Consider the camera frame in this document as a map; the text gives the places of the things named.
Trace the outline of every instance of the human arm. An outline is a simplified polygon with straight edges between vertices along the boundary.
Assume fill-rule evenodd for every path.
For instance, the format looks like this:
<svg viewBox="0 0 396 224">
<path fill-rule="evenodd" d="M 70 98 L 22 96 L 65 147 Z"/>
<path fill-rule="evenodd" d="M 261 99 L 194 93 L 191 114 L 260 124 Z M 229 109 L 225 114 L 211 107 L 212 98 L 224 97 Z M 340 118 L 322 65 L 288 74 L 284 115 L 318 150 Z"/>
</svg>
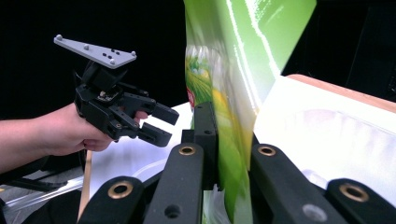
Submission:
<svg viewBox="0 0 396 224">
<path fill-rule="evenodd" d="M 146 113 L 136 113 L 145 119 Z M 74 104 L 36 119 L 0 121 L 0 174 L 45 156 L 86 148 L 101 151 L 113 141 L 81 118 Z"/>
</svg>

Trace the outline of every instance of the dark background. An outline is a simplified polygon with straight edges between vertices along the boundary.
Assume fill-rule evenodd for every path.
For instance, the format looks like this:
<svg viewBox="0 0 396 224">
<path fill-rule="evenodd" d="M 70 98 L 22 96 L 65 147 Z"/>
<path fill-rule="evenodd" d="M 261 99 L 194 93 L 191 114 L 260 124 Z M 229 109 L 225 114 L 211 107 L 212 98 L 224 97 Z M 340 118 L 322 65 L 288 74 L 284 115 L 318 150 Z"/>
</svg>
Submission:
<svg viewBox="0 0 396 224">
<path fill-rule="evenodd" d="M 318 0 L 282 75 L 396 102 L 396 1 Z"/>
<path fill-rule="evenodd" d="M 74 100 L 88 60 L 53 37 L 134 50 L 123 81 L 158 102 L 187 102 L 182 0 L 0 2 L 0 119 L 32 118 Z M 396 101 L 396 5 L 318 0 L 282 75 L 300 73 Z"/>
<path fill-rule="evenodd" d="M 75 96 L 72 71 L 87 59 L 53 37 L 134 50 L 122 80 L 168 106 L 188 101 L 182 0 L 9 0 L 0 2 L 0 119 L 33 118 Z"/>
</svg>

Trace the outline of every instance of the snack bag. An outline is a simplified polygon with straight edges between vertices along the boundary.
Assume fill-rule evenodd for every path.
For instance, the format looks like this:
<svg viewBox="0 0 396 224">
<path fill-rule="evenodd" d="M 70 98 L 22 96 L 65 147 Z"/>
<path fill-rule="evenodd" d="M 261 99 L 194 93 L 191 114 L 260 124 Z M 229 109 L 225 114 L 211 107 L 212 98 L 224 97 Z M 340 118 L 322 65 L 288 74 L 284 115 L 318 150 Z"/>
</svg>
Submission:
<svg viewBox="0 0 396 224">
<path fill-rule="evenodd" d="M 224 194 L 230 222 L 252 223 L 248 170 L 254 122 L 316 1 L 184 0 L 184 3 L 189 100 L 192 108 L 206 101 L 213 103 L 219 131 L 217 193 Z M 204 207 L 209 202 L 212 201 L 204 200 Z M 203 221 L 219 222 L 213 218 L 214 213 L 214 209 L 204 209 Z"/>
</svg>

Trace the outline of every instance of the wooden edge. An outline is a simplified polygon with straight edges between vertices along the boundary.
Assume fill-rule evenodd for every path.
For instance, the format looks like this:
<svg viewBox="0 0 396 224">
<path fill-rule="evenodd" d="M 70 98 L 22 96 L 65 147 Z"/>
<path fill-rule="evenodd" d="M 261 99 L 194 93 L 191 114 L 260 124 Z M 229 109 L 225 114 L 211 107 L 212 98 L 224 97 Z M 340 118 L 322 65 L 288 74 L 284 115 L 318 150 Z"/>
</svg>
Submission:
<svg viewBox="0 0 396 224">
<path fill-rule="evenodd" d="M 85 161 L 84 181 L 82 184 L 81 199 L 79 201 L 78 220 L 82 215 L 88 201 L 90 200 L 90 184 L 91 184 L 91 167 L 92 152 L 87 151 L 87 159 Z"/>
<path fill-rule="evenodd" d="M 377 97 L 374 97 L 372 95 L 368 95 L 359 91 L 353 91 L 344 87 L 340 87 L 337 85 L 333 85 L 328 82 L 320 81 L 318 79 L 312 78 L 312 77 L 307 77 L 299 74 L 292 74 L 288 75 L 287 77 L 292 78 L 294 80 L 301 81 L 303 83 L 321 88 L 326 91 L 332 91 L 334 93 L 340 94 L 342 96 L 345 96 L 350 99 L 354 99 L 360 102 L 363 102 L 367 105 L 372 105 L 384 110 L 388 110 L 390 112 L 396 113 L 396 103 L 393 103 L 391 101 L 387 101 L 384 99 L 380 99 Z"/>
</svg>

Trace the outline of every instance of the metal mounting plate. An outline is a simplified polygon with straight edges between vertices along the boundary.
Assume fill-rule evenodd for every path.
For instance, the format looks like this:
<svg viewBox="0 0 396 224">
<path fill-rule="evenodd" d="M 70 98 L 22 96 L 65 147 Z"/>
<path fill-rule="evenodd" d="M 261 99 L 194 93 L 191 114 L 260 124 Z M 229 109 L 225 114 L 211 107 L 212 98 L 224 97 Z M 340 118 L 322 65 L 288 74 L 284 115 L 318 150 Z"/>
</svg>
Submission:
<svg viewBox="0 0 396 224">
<path fill-rule="evenodd" d="M 134 51 L 125 52 L 117 49 L 108 49 L 92 44 L 78 42 L 71 39 L 63 38 L 56 35 L 53 42 L 61 47 L 70 49 L 71 51 L 88 58 L 105 67 L 116 69 L 136 59 Z"/>
</svg>

